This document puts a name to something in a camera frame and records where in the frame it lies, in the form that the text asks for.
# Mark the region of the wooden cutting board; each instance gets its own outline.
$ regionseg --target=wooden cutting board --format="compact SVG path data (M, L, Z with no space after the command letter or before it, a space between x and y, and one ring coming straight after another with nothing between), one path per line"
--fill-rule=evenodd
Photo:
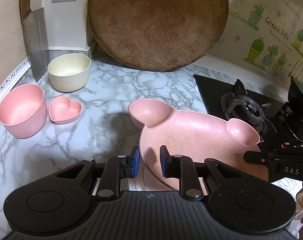
M168 71L204 56L221 36L228 0L88 0L91 31L119 62Z

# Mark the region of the wall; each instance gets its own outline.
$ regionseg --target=wall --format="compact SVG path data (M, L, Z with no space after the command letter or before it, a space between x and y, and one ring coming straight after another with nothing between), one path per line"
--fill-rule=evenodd
M26 57L19 0L0 0L0 85Z
M229 0L223 34L208 53L288 88L303 81L303 0Z
M94 41L87 35L87 0L52 3L42 0L49 49L87 51Z

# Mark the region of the kitchen counter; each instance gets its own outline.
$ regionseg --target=kitchen counter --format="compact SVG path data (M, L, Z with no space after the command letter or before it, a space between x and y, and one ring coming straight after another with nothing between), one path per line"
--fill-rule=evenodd
M228 83L236 81L234 77L195 64L172 72L155 73L94 60L87 85L79 91L64 93L83 105L76 122L55 125L48 117L41 131L27 139L14 138L0 124L0 239L10 232L2 211L3 202L16 188L85 158L104 162L111 156L130 153L140 136L140 130L128 115L130 102L155 98L176 109L206 113L193 74ZM29 70L18 84L33 82ZM247 89L278 98L245 80L242 82ZM45 91L47 106L62 94L53 89L47 73L38 84ZM292 195L301 188L301 182L290 179L276 184Z

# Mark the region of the black glass stovetop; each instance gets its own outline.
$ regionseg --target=black glass stovetop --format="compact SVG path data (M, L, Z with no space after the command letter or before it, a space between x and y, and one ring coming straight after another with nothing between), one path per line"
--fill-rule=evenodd
M200 95L204 101L209 114L227 120L222 107L221 97L226 93L231 93L233 84L228 84L216 79L194 75L199 88ZM272 106L265 112L266 118L271 121L277 130L272 136L263 135L263 142L258 144L261 150L279 149L285 147L301 147L303 142L299 141L288 129L286 124L277 116L284 102L279 102L273 98L261 95L259 93L247 90L248 96L255 100L259 105L272 103Z

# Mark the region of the tile backsplash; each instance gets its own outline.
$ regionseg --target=tile backsplash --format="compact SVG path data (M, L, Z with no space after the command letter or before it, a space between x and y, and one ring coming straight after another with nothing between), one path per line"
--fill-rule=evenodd
M303 81L303 0L229 0L223 34L210 55L288 88Z

